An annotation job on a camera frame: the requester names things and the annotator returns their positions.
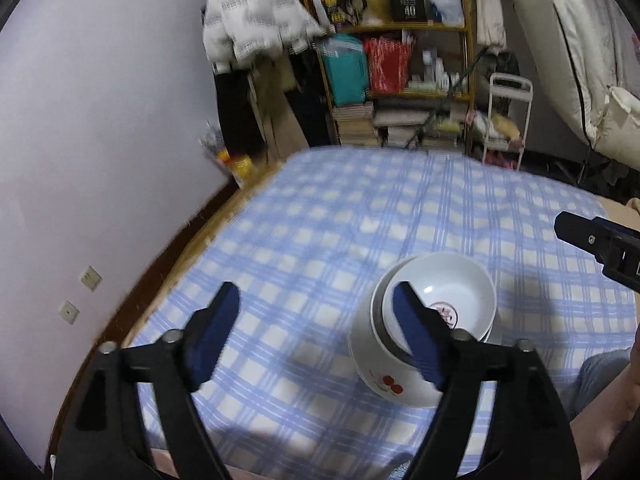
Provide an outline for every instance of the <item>white bowl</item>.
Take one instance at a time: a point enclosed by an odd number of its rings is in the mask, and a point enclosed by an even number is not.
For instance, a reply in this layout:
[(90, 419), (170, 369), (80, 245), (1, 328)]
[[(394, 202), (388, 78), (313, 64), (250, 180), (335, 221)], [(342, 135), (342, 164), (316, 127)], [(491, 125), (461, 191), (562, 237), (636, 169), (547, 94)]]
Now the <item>white bowl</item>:
[(457, 253), (416, 256), (389, 280), (382, 300), (382, 320), (393, 343), (404, 352), (409, 345), (393, 312), (393, 291), (409, 282), (427, 308), (440, 312), (450, 328), (463, 328), (482, 340), (494, 322), (497, 306), (494, 282), (475, 260)]
[[(403, 352), (394, 344), (390, 345), (390, 350), (383, 342), (385, 336), (381, 338), (375, 328), (376, 323), (380, 325), (381, 322), (382, 302), (388, 286), (396, 280), (396, 274), (405, 265), (419, 257), (411, 256), (394, 265), (362, 298), (353, 318), (348, 341), (360, 377), (374, 392), (384, 399), (406, 406), (428, 408), (438, 405), (441, 393), (422, 378), (412, 365), (413, 359), (408, 351)], [(386, 337), (386, 342), (389, 343), (388, 335)], [(482, 339), (492, 344), (501, 343), (502, 335), (497, 318)]]

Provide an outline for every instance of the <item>wall socket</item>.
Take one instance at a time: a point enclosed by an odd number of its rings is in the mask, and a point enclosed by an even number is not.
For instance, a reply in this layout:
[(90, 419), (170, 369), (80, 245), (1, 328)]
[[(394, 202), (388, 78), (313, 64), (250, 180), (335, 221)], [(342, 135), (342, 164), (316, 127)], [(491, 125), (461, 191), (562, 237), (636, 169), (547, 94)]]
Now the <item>wall socket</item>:
[(58, 313), (60, 314), (60, 317), (62, 319), (69, 323), (69, 325), (73, 325), (76, 317), (78, 317), (78, 314), (80, 314), (80, 311), (76, 309), (76, 307), (74, 307), (73, 303), (71, 303), (70, 301), (65, 301), (65, 303), (60, 305)]
[(98, 274), (93, 267), (87, 267), (85, 272), (82, 273), (82, 276), (80, 276), (80, 283), (82, 283), (91, 292), (100, 285), (101, 281), (102, 276)]

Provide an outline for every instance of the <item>blue checkered tablecloth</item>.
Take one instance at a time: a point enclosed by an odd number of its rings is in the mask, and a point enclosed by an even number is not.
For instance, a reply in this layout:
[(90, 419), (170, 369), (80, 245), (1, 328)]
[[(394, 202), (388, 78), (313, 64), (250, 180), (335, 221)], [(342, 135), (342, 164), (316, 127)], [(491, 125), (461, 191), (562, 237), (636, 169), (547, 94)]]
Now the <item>blue checkered tablecloth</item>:
[[(383, 400), (358, 378), (346, 337), (358, 302), (396, 261), (456, 251), (484, 264), (504, 343), (535, 341), (558, 387), (585, 358), (630, 346), (634, 295), (553, 232), (562, 210), (606, 216), (590, 194), (468, 158), (357, 148), (299, 153), (217, 237), (135, 338), (155, 341), (221, 282), (241, 314), (194, 402), (229, 465), (277, 480), (372, 478), (417, 449), (434, 410)], [(151, 443), (163, 446), (150, 387)], [(461, 471), (478, 462), (482, 394)]]

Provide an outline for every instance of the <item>metal bolt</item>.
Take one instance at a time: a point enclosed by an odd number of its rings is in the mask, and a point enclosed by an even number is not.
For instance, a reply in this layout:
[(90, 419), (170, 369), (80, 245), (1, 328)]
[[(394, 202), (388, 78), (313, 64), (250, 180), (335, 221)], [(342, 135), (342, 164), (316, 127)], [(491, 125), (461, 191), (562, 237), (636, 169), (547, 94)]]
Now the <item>metal bolt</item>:
[(164, 334), (162, 334), (162, 341), (165, 343), (175, 343), (182, 339), (182, 330), (177, 328), (172, 328), (171, 330), (167, 330)]
[(518, 339), (516, 346), (523, 352), (533, 352), (536, 349), (536, 346), (528, 339)]
[(118, 345), (116, 345), (116, 343), (114, 343), (113, 341), (105, 341), (98, 347), (98, 350), (100, 351), (101, 354), (110, 354), (117, 347)]
[(471, 341), (473, 336), (463, 328), (454, 328), (451, 331), (451, 337), (456, 341)]

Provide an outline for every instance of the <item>white jacket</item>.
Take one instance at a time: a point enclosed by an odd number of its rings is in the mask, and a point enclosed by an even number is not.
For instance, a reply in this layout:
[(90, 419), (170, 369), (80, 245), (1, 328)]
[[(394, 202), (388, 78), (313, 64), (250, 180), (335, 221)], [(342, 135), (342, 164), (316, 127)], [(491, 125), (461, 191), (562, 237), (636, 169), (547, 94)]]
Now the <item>white jacket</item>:
[(257, 54), (277, 57), (283, 46), (300, 52), (322, 33), (298, 0), (207, 0), (202, 39), (222, 72), (249, 66)]

